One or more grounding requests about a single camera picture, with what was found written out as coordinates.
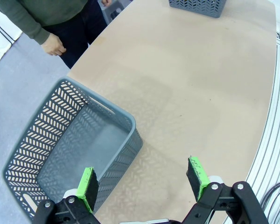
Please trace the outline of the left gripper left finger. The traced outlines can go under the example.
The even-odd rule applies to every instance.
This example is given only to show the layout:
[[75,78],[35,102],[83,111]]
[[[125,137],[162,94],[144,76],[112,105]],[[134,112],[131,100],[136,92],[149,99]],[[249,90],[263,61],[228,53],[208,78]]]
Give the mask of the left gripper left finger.
[[99,183],[93,167],[85,168],[75,195],[55,203],[46,199],[39,203],[35,224],[98,224],[93,212]]

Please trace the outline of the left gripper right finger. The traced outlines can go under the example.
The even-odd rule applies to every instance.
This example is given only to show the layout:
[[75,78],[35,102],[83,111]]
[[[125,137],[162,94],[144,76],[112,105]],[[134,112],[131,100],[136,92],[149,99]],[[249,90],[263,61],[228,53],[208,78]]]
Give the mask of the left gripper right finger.
[[186,176],[196,203],[183,224],[208,224],[216,211],[224,211],[233,224],[267,224],[268,220],[249,183],[236,182],[229,187],[211,182],[197,157],[188,158]]

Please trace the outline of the person's right hand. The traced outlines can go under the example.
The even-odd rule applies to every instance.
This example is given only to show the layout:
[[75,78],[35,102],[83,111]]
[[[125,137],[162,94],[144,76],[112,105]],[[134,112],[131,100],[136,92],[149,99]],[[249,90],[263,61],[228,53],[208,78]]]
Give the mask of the person's right hand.
[[41,45],[42,49],[51,56],[61,56],[66,48],[58,36],[50,33],[47,40]]

